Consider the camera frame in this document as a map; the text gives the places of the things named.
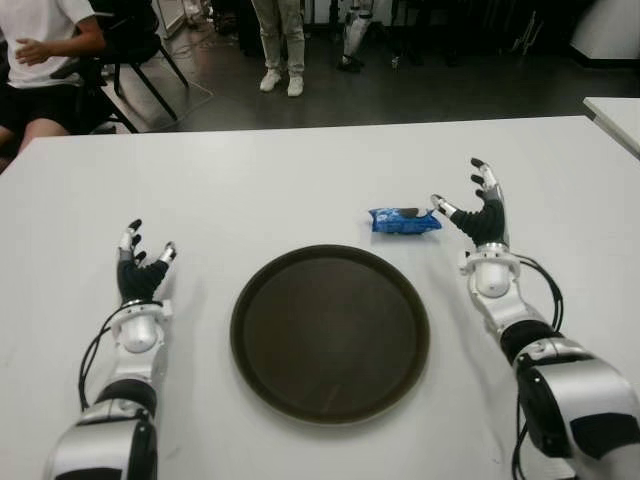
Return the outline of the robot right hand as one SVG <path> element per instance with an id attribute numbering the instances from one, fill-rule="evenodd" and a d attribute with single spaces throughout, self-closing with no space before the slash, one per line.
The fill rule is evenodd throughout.
<path id="1" fill-rule="evenodd" d="M 482 200 L 482 208 L 478 211 L 463 210 L 439 194 L 431 195 L 432 204 L 436 211 L 446 216 L 468 236 L 476 247 L 488 244 L 508 247 L 509 230 L 500 183 L 488 163 L 478 158 L 471 158 L 470 163 L 477 170 L 470 179 L 479 186 L 475 194 Z"/>

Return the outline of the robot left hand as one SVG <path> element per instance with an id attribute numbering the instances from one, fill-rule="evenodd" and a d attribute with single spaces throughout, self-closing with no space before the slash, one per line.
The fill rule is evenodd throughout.
<path id="1" fill-rule="evenodd" d="M 136 252 L 136 247 L 142 239 L 138 233 L 141 225 L 141 219 L 131 222 L 117 248 L 116 281 L 122 306 L 132 302 L 153 303 L 156 290 L 177 256 L 175 244 L 168 242 L 154 262 L 144 265 L 146 253 Z"/>

